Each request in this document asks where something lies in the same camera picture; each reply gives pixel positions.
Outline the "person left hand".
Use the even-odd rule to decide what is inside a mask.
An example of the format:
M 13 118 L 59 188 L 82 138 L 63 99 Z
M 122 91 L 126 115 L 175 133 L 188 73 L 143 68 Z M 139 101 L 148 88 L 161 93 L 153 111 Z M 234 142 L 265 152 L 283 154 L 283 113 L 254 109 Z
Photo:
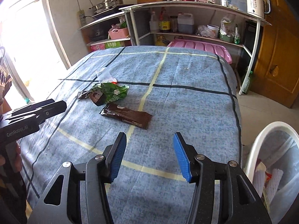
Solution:
M 7 157 L 1 155 L 1 166 L 11 166 L 14 172 L 20 172 L 22 169 L 21 148 L 17 142 L 7 144 L 3 148 L 3 153 Z

